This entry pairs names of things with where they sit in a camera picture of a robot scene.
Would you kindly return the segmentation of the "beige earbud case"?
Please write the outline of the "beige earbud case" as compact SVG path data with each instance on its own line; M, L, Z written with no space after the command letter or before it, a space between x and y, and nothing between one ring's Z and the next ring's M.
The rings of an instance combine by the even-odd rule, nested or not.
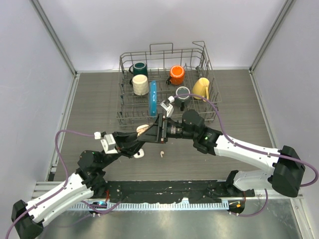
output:
M137 127L137 129L136 129L137 136L140 136L141 134L143 134L145 131L147 131L149 129L149 127L150 126L148 124L144 124L144 125Z

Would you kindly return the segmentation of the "white earbud charging case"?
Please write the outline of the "white earbud charging case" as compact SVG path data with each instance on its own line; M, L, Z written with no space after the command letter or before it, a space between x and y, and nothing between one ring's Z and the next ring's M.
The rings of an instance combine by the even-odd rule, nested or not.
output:
M141 149L139 149L139 151L137 153L135 153L133 155L133 157L136 159L139 159L139 158L144 157L144 155L145 155L144 150L141 148Z

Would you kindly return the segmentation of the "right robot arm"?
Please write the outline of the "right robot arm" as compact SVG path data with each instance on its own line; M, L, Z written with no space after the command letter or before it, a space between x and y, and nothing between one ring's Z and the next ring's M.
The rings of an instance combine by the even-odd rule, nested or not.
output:
M139 141L149 143L166 143L169 138L191 139L193 147L203 154L229 157L255 166L256 171L231 171L225 184L229 196L238 196L246 190L269 188L291 198L299 193L305 166L298 160L287 159L298 157L293 148L265 148L230 138L207 127L195 110L184 112L181 122L158 115L153 125L142 125L137 132Z

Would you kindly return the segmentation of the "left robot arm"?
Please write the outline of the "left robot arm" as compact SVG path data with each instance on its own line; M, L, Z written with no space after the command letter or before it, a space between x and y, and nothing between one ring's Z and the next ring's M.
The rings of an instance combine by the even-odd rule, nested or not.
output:
M101 142L102 151L83 151L78 169L66 174L64 182L36 199L16 202L12 209L11 228L16 229L21 239L34 239L69 207L84 199L102 198L107 190L104 168L121 156L136 156L145 143L141 135L141 131L95 132L92 136Z

